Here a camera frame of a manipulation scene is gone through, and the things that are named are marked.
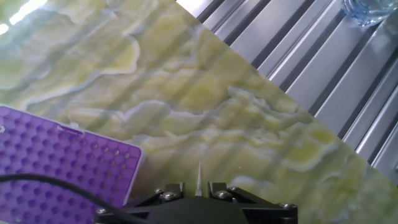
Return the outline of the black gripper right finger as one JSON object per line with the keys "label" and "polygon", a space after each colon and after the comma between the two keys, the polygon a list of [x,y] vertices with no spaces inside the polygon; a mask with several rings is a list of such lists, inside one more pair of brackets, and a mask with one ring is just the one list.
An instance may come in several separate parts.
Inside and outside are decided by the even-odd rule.
{"label": "black gripper right finger", "polygon": [[224,182],[207,185],[209,198],[234,205],[248,223],[298,223],[298,206],[293,203],[271,203],[240,187],[228,187]]}

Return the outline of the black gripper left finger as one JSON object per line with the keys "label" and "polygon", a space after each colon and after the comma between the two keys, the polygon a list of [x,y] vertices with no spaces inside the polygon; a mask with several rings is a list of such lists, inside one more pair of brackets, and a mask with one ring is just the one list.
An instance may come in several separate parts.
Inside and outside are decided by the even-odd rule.
{"label": "black gripper left finger", "polygon": [[149,212],[155,206],[182,199],[185,184],[167,184],[163,189],[155,189],[151,195],[130,198],[120,210],[135,218],[133,222],[120,218],[110,210],[95,213],[95,223],[148,223]]}

